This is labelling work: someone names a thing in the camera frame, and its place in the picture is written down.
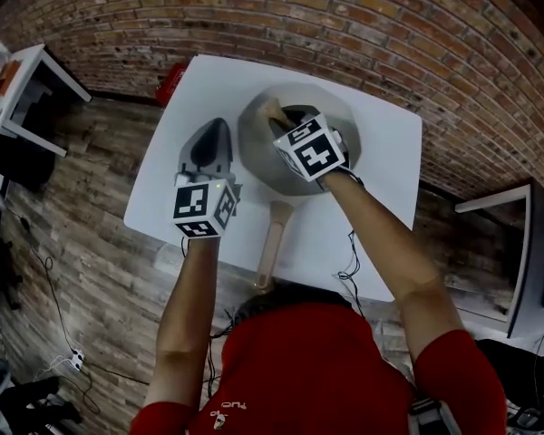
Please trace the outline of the person's left forearm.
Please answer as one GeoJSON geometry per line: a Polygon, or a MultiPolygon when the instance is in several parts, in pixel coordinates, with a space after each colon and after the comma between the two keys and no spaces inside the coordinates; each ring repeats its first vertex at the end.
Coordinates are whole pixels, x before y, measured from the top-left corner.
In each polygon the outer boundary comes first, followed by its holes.
{"type": "Polygon", "coordinates": [[[199,407],[217,291],[219,240],[189,242],[156,339],[146,406],[176,402],[199,407]]]}

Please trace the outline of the small white side table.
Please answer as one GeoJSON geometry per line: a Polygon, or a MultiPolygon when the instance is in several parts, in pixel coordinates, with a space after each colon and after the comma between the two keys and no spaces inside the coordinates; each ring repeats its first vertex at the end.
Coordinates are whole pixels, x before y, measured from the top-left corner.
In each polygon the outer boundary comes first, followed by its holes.
{"type": "Polygon", "coordinates": [[[0,95],[0,133],[12,137],[22,137],[64,158],[67,154],[65,149],[29,131],[23,125],[12,120],[15,107],[41,63],[83,101],[90,102],[92,95],[48,53],[44,43],[15,52],[12,54],[11,59],[19,62],[20,67],[14,74],[13,80],[8,85],[5,94],[0,95]]]}

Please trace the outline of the red object under table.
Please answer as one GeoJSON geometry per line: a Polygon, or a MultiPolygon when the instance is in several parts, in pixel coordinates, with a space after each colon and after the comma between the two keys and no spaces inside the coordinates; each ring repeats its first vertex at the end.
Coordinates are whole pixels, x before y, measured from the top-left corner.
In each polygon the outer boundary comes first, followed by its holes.
{"type": "Polygon", "coordinates": [[[187,63],[175,63],[171,67],[168,75],[160,81],[155,92],[155,98],[162,107],[168,105],[175,89],[186,72],[187,67],[187,63]]]}

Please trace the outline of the white square table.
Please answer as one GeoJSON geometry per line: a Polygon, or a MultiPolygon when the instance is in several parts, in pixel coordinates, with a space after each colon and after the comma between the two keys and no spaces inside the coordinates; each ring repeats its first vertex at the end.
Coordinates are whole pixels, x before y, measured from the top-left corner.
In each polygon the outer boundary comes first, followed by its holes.
{"type": "MultiPolygon", "coordinates": [[[[125,225],[178,245],[182,234],[171,214],[184,144],[215,118],[225,120],[235,131],[241,112],[262,92],[270,92],[284,105],[312,105],[325,114],[331,113],[335,101],[343,102],[353,122],[353,128],[345,132],[353,172],[405,225],[413,224],[422,155],[418,115],[300,72],[199,55],[190,62],[154,131],[131,191],[125,225]]],[[[331,195],[317,192],[290,202],[295,210],[282,237],[276,278],[343,293],[337,274],[358,262],[358,294],[392,300],[359,242],[349,239],[350,224],[331,195]]]]}

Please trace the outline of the beige frying pan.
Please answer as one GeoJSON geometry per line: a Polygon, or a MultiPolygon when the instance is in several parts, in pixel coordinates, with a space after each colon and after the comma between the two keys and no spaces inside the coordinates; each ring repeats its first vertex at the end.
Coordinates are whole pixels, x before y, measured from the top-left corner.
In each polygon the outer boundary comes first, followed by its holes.
{"type": "Polygon", "coordinates": [[[320,180],[307,182],[294,173],[277,153],[274,135],[268,119],[260,110],[264,102],[278,98],[286,116],[297,126],[295,105],[311,105],[326,116],[327,123],[344,140],[349,168],[360,157],[358,128],[350,106],[327,90],[306,83],[283,83],[265,89],[257,95],[238,117],[238,153],[242,165],[260,181],[257,198],[269,207],[269,227],[260,258],[256,287],[263,293],[274,287],[273,272],[285,228],[295,208],[307,198],[325,192],[320,180]]]}

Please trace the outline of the orange flat object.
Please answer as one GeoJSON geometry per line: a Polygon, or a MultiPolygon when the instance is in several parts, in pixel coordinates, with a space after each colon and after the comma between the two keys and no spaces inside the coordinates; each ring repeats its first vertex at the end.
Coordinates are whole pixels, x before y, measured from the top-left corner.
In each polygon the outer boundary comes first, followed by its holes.
{"type": "Polygon", "coordinates": [[[21,63],[17,60],[7,62],[3,65],[0,71],[0,96],[5,96],[20,66],[21,63]]]}

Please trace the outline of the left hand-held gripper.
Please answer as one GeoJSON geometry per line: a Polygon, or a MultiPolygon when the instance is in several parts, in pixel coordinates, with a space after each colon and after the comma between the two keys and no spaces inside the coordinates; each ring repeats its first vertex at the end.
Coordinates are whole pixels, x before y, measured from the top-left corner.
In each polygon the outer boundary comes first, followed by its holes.
{"type": "Polygon", "coordinates": [[[223,237],[240,201],[232,162],[230,129],[222,118],[201,126],[181,149],[171,221],[184,237],[223,237]]]}

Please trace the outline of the person's right forearm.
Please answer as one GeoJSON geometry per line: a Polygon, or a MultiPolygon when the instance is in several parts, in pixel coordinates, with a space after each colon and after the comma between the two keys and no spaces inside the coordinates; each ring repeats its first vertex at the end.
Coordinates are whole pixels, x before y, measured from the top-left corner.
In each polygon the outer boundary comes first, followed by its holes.
{"type": "Polygon", "coordinates": [[[436,339],[464,331],[441,271],[412,230],[345,174],[330,172],[323,183],[392,293],[412,358],[417,359],[436,339]]]}

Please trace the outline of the person's red shirt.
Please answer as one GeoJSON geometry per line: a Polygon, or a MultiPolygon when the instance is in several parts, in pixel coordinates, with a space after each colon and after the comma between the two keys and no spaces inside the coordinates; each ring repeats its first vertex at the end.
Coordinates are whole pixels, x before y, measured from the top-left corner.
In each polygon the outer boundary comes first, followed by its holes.
{"type": "Polygon", "coordinates": [[[408,380],[354,310],[298,304],[230,333],[219,388],[203,409],[153,403],[131,435],[409,435],[417,396],[446,403],[462,435],[505,435],[504,391],[468,333],[427,345],[408,380]]]}

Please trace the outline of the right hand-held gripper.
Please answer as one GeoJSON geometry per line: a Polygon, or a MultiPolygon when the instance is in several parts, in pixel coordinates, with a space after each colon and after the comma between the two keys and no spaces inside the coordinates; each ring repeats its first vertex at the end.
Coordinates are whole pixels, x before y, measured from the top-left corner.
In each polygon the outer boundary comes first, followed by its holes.
{"type": "Polygon", "coordinates": [[[348,163],[341,134],[328,125],[326,116],[311,105],[295,105],[297,126],[286,115],[269,116],[277,153],[299,177],[312,182],[348,163]]]}

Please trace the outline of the dark desk with white frame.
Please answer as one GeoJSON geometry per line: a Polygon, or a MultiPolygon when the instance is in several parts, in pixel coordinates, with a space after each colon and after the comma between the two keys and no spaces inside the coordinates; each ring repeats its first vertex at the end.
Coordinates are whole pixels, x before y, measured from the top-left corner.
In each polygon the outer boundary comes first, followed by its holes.
{"type": "Polygon", "coordinates": [[[544,188],[534,179],[527,184],[454,206],[457,213],[483,210],[525,202],[525,219],[520,266],[517,281],[505,320],[458,308],[461,319],[504,333],[509,338],[522,338],[544,331],[544,188]]]}

